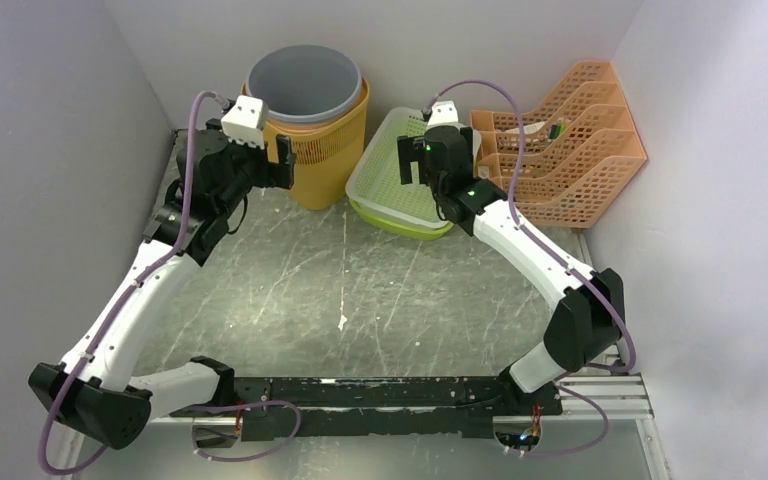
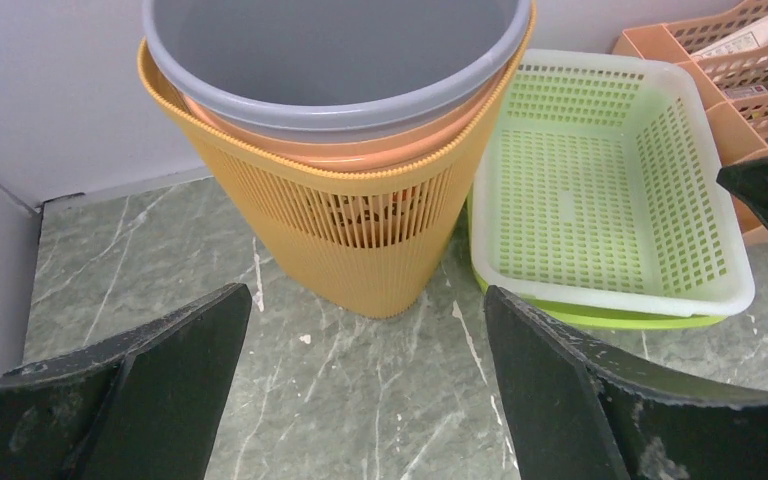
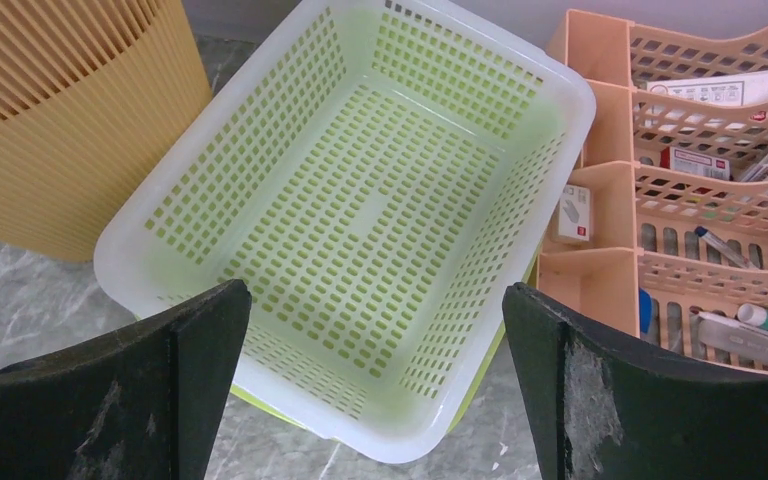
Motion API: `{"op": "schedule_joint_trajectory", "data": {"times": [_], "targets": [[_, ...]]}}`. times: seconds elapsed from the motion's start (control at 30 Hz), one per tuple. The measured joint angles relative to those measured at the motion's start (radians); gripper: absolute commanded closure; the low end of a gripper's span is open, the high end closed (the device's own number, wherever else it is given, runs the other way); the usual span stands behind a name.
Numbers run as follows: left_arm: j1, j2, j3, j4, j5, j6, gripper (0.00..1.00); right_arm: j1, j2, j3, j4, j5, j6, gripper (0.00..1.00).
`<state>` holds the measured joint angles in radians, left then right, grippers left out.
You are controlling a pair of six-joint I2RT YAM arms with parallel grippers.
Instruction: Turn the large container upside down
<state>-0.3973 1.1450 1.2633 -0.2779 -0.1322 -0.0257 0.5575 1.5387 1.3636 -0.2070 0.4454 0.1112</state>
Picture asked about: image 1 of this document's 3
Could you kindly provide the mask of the large grey plastic bucket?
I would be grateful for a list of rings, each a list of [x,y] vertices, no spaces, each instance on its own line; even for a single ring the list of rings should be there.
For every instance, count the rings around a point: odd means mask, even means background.
[[[270,52],[249,70],[245,92],[266,103],[269,118],[290,125],[337,120],[362,90],[358,64],[321,45],[292,45]]]

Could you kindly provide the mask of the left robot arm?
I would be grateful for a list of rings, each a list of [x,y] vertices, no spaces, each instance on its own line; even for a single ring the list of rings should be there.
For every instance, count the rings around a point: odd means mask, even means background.
[[[234,142],[217,120],[195,134],[191,210],[181,246],[175,241],[184,207],[186,153],[178,176],[150,219],[128,275],[85,336],[56,364],[39,363],[29,386],[55,421],[120,450],[147,423],[193,405],[221,416],[238,399],[232,367],[205,356],[159,374],[134,367],[153,328],[218,243],[234,233],[229,219],[245,211],[254,188],[289,190],[294,180],[291,139],[277,134],[264,147]]]

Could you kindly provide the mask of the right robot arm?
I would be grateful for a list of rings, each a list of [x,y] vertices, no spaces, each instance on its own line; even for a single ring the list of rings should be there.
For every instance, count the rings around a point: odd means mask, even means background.
[[[493,181],[473,174],[473,131],[441,125],[397,140],[400,180],[429,187],[444,220],[489,245],[543,296],[553,313],[541,342],[506,369],[502,406],[522,414],[543,385],[592,365],[627,333],[620,276],[567,254],[539,232]]]

